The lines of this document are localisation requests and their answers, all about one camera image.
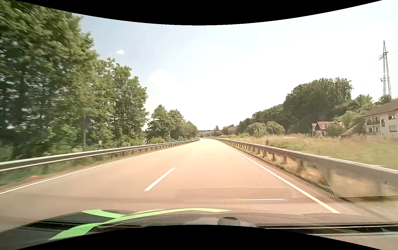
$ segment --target house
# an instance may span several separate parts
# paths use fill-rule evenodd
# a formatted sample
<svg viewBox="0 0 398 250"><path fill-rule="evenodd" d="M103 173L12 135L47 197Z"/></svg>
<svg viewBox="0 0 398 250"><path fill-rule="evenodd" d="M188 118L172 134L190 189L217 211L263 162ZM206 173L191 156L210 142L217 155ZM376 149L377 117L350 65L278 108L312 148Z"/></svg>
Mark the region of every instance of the house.
<svg viewBox="0 0 398 250"><path fill-rule="evenodd" d="M315 134L316 134L315 128L316 128L316 123L312 123L311 124L311 135L312 136L315 136Z"/></svg>
<svg viewBox="0 0 398 250"><path fill-rule="evenodd" d="M315 135L323 135L323 136L327 136L327 127L329 126L330 123L334 123L334 122L317 122L317 123L312 123L312 133L313 136Z"/></svg>
<svg viewBox="0 0 398 250"><path fill-rule="evenodd" d="M366 135L398 136L398 100L371 109L363 117Z"/></svg>

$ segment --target guardrail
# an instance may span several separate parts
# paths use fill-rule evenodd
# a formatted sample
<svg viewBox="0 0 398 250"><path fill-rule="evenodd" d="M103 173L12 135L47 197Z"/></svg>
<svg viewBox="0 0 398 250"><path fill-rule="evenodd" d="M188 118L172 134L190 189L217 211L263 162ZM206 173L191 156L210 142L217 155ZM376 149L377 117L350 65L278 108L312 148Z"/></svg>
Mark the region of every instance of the guardrail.
<svg viewBox="0 0 398 250"><path fill-rule="evenodd" d="M334 197L383 197L398 195L398 170L274 148L266 145L213 139L269 163L283 173L310 184L313 191Z"/></svg>
<svg viewBox="0 0 398 250"><path fill-rule="evenodd" d="M140 152L142 150L148 151L148 149L152 150L152 148L156 148L156 149L157 149L157 147L165 148L165 147L185 144L185 143L198 141L198 140L199 139L190 140L190 141L167 142L167 143L152 144L152 145L130 146L130 147L116 148L116 149L95 150L95 151L87 151L87 152L79 152L79 153L68 153L68 154L44 156L44 157L30 158L30 159L10 161L10 162L0 162L0 172L28 168L28 167L38 166L38 165L51 164L51 163L56 163L56 162L76 160L76 159L80 159L80 158L99 156L99 155L105 155L105 154L111 154L111 157L113 157L113 154L117 154L117 153L124 153L127 151L131 151L132 153L134 153L135 150L139 150Z"/></svg>

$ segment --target roof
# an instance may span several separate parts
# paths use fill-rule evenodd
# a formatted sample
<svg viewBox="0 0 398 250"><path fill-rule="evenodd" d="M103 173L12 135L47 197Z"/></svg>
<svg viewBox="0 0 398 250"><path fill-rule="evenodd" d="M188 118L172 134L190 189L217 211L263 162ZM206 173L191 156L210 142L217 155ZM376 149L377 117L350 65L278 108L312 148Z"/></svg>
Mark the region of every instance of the roof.
<svg viewBox="0 0 398 250"><path fill-rule="evenodd" d="M317 122L316 123L316 128L319 128L320 130L322 130L322 129L327 129L327 126L330 124L330 123L334 123L334 122Z"/></svg>
<svg viewBox="0 0 398 250"><path fill-rule="evenodd" d="M398 109L398 100L393 100L389 103L383 104L379 107L369 110L367 113L363 114L363 117L386 113L386 112L391 112L391 111L395 111L397 109Z"/></svg>

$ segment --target red roof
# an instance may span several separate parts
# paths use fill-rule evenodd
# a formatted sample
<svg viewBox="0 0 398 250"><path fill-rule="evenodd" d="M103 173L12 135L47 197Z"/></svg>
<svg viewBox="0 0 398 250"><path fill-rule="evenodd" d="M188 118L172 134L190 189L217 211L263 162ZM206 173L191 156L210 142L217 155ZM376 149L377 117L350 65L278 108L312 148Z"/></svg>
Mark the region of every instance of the red roof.
<svg viewBox="0 0 398 250"><path fill-rule="evenodd" d="M334 122L317 122L314 130L325 130L330 123Z"/></svg>

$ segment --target green object on dashboard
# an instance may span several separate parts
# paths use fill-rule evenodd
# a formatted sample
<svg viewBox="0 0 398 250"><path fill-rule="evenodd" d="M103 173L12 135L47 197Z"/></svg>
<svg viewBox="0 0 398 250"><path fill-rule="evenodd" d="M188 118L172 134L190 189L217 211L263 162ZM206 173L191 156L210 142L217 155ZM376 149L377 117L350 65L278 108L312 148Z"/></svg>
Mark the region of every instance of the green object on dashboard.
<svg viewBox="0 0 398 250"><path fill-rule="evenodd" d="M82 235L85 235L86 233L88 233L91 229L93 229L94 227L96 227L98 225L121 222L121 221L130 220L130 219L136 219L136 218L147 217L147 216L152 216L152 215L159 215L159 214L164 214L164 213L175 213L175 212L184 212L184 211L204 211L204 212L218 213L218 212L229 212L231 210L215 209L215 208L181 208L181 209L158 211L158 209L157 209L157 210L148 210L148 211L137 212L137 213L133 213L131 215L120 214L120 213L110 213L110 212L102 211L100 209L85 210L85 211L83 211L84 213L89 213L89 214L93 214L93 215L114 218L114 219L109 220L107 222L78 225L71 229L68 229L68 230L65 230L65 231L59 233L58 235L50 238L49 240L63 239L63 238L74 237L74 236L82 236Z"/></svg>

